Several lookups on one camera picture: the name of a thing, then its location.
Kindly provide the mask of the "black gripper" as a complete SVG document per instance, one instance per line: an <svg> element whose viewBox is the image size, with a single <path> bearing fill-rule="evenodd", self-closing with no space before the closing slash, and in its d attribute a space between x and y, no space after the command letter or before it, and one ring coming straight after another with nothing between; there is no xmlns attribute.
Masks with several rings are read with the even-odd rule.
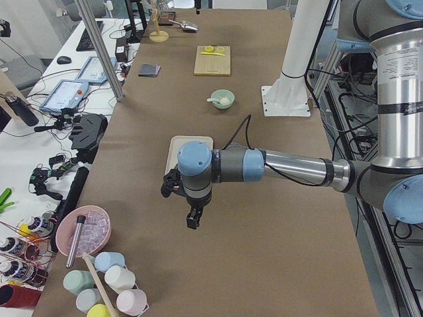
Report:
<svg viewBox="0 0 423 317"><path fill-rule="evenodd" d="M202 217L204 207L210 203L212 197L187 197L186 200L191 207L190 212L186 216L187 227L190 229L197 229L200 226L200 219Z"/></svg>

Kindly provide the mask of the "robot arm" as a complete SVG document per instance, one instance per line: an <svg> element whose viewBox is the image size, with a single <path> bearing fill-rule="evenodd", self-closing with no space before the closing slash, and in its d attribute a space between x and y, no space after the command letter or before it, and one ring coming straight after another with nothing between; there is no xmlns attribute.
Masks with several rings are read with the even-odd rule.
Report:
<svg viewBox="0 0 423 317"><path fill-rule="evenodd" d="M371 162L311 158L232 145L209 149L191 141L177 155L174 188L199 227L212 186L281 177L330 186L408 224L422 222L422 2L343 1L338 39L377 54L378 153Z"/></svg>

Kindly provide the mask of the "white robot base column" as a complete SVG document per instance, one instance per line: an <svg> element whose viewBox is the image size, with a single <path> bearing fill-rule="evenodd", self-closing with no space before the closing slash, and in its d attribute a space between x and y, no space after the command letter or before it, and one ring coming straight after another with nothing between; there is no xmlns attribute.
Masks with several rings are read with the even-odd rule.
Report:
<svg viewBox="0 0 423 317"><path fill-rule="evenodd" d="M297 3L281 75L271 86L262 87L262 107L266 117L309 117L306 72L313 50L332 2Z"/></svg>

